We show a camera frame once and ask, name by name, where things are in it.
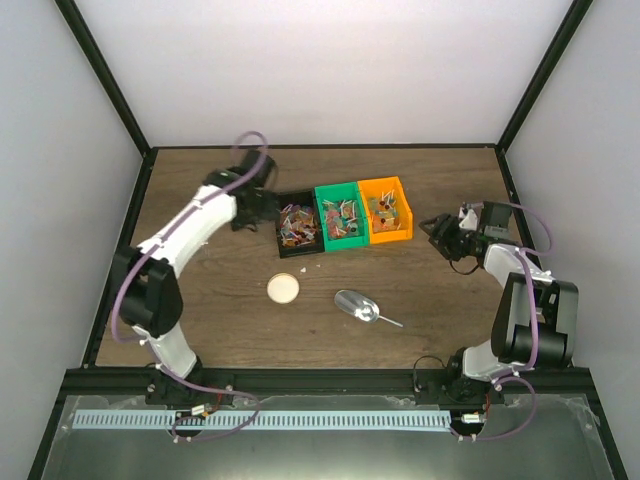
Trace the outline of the orange candy bin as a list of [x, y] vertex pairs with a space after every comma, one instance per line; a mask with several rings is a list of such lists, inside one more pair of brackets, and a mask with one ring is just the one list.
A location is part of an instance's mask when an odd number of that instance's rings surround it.
[[368, 222], [370, 244], [413, 238], [413, 213], [398, 176], [360, 180], [357, 185]]

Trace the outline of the black candy bin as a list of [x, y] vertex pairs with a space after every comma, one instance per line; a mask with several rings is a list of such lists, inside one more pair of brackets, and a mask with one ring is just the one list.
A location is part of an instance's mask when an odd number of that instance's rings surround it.
[[279, 193], [275, 231], [281, 259], [325, 252], [320, 210], [313, 189]]

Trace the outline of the green candy bin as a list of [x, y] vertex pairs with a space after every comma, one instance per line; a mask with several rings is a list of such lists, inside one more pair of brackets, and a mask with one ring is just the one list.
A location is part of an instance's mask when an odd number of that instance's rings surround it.
[[369, 245], [367, 215], [356, 182], [318, 186], [314, 193], [326, 251]]

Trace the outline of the metal scoop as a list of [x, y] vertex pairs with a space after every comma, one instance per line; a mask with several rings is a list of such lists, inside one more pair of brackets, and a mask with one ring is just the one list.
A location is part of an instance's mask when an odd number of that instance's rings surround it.
[[399, 328], [404, 327], [402, 323], [383, 316], [378, 304], [359, 292], [339, 290], [334, 296], [334, 303], [344, 313], [365, 323], [371, 324], [382, 320]]

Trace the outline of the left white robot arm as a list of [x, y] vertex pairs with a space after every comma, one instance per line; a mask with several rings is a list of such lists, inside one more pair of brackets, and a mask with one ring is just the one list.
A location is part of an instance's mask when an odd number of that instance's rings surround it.
[[136, 247], [116, 251], [110, 279], [116, 288], [111, 334], [129, 325], [135, 339], [149, 348], [156, 368], [170, 376], [169, 391], [181, 403], [196, 402], [204, 392], [201, 367], [189, 346], [180, 318], [184, 302], [179, 277], [194, 255], [221, 228], [255, 231], [279, 216], [277, 195], [266, 188], [277, 171], [264, 149], [249, 149], [241, 162], [210, 172], [188, 203], [164, 227]]

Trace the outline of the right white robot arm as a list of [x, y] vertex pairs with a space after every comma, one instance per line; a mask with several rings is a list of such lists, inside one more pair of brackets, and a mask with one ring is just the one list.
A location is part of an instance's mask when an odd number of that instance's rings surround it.
[[472, 257], [502, 294], [490, 337], [462, 348], [446, 366], [444, 391], [458, 403], [475, 397], [480, 384], [533, 370], [570, 366], [575, 348], [579, 290], [539, 267], [541, 252], [516, 241], [510, 223], [531, 209], [515, 203], [463, 204], [420, 222], [430, 244], [449, 264]]

